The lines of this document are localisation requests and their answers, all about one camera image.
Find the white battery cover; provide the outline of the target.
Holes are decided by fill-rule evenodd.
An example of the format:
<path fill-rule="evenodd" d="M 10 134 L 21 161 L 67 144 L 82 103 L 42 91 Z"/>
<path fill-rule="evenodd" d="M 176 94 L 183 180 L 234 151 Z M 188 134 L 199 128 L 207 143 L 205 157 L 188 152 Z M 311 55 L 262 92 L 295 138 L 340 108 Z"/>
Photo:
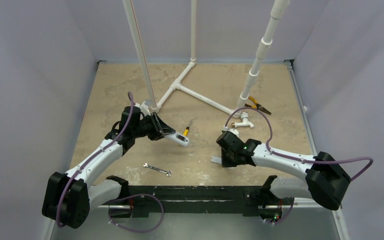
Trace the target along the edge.
<path fill-rule="evenodd" d="M 212 156 L 210 161 L 212 163 L 215 163 L 215 164 L 222 164 L 222 158 L 221 157 Z"/>

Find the white remote control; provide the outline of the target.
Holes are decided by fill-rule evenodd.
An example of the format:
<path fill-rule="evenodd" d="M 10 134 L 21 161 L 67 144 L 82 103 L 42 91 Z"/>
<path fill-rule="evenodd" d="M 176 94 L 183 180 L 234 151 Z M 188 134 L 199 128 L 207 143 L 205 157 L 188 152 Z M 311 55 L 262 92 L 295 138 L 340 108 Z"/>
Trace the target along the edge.
<path fill-rule="evenodd" d="M 164 135 L 164 138 L 169 139 L 182 147 L 188 147 L 190 143 L 187 136 L 184 136 L 183 134 L 176 131 L 174 133 Z"/>

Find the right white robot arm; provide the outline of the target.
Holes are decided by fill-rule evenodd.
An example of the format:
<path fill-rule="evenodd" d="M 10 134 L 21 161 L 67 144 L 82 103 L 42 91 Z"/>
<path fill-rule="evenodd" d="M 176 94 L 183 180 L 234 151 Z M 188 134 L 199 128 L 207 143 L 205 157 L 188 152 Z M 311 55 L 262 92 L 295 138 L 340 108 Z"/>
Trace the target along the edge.
<path fill-rule="evenodd" d="M 216 143 L 221 148 L 220 161 L 224 168 L 251 165 L 293 176 L 277 176 L 268 181 L 268 185 L 260 191 L 262 200 L 268 204 L 283 198 L 306 198 L 336 211 L 351 183 L 351 177 L 326 152 L 302 155 L 277 148 L 269 149 L 259 140 L 248 139 L 243 142 L 230 131 L 224 131 Z"/>

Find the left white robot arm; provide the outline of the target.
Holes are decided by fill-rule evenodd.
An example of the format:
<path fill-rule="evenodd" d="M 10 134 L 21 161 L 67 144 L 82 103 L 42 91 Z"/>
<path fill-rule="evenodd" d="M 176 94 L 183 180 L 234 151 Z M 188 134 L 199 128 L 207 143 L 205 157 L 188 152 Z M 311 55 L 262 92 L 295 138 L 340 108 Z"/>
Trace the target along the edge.
<path fill-rule="evenodd" d="M 42 215 L 54 220 L 59 228 L 76 229 L 85 222 L 91 210 L 102 204 L 122 205 L 129 199 L 151 197 L 148 193 L 131 195 L 128 181 L 113 175 L 101 184 L 93 183 L 127 153 L 136 139 L 147 137 L 158 141 L 176 133 L 156 113 L 145 114 L 137 106 L 125 107 L 121 119 L 113 124 L 91 155 L 65 173 L 55 172 L 49 177 Z"/>

